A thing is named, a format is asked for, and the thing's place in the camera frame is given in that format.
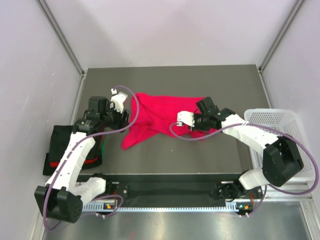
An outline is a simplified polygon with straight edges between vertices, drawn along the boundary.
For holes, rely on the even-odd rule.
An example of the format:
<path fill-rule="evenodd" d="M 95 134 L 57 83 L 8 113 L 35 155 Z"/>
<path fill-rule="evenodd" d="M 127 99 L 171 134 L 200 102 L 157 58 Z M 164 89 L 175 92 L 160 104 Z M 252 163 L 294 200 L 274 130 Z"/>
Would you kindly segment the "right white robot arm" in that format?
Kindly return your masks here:
<path fill-rule="evenodd" d="M 233 185 L 233 192 L 245 198 L 253 188 L 273 185 L 281 187 L 304 168 L 297 144 L 290 135 L 273 133 L 250 125 L 234 111 L 220 110 L 210 97 L 196 102 L 191 129 L 209 132 L 214 129 L 234 137 L 262 157 L 262 167 L 244 172 Z"/>

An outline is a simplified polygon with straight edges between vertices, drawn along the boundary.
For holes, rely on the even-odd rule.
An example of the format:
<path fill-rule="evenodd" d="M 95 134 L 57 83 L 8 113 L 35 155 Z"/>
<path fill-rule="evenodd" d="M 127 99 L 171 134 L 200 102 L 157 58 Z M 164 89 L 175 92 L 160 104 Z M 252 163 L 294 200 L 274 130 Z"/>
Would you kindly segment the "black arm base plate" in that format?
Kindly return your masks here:
<path fill-rule="evenodd" d="M 245 190 L 238 173 L 98 174 L 106 193 L 123 197 L 124 207 L 221 207 L 226 200 L 259 200 L 262 188 Z"/>

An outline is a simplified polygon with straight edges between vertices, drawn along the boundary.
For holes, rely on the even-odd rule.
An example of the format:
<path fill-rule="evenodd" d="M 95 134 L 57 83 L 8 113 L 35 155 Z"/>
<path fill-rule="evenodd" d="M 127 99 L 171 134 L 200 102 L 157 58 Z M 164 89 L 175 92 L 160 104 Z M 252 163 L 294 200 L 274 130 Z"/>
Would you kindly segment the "red t shirt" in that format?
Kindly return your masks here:
<path fill-rule="evenodd" d="M 182 96 L 153 96 L 146 93 L 135 94 L 131 99 L 130 122 L 134 124 L 129 128 L 128 134 L 123 138 L 121 148 L 127 150 L 143 141 L 157 135 L 164 134 L 174 137 L 170 125 L 177 121 L 181 111 L 191 113 L 199 112 L 196 103 L 204 97 Z"/>

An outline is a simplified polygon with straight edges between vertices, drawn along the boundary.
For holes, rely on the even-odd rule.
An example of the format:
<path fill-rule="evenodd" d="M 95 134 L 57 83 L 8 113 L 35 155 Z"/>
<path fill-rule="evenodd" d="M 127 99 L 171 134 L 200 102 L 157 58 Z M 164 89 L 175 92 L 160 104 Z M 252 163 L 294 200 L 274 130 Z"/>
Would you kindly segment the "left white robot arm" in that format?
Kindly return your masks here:
<path fill-rule="evenodd" d="M 114 187 L 103 174 L 95 173 L 81 185 L 76 182 L 88 154 L 98 143 L 98 138 L 106 134 L 104 130 L 110 128 L 113 134 L 128 126 L 130 112 L 124 107 L 127 97 L 119 92 L 111 99 L 101 96 L 89 99 L 88 109 L 72 127 L 57 169 L 45 185 L 38 186 L 34 192 L 45 226 L 48 219 L 75 223 L 83 207 L 95 197 L 100 195 L 106 199 L 113 194 Z"/>

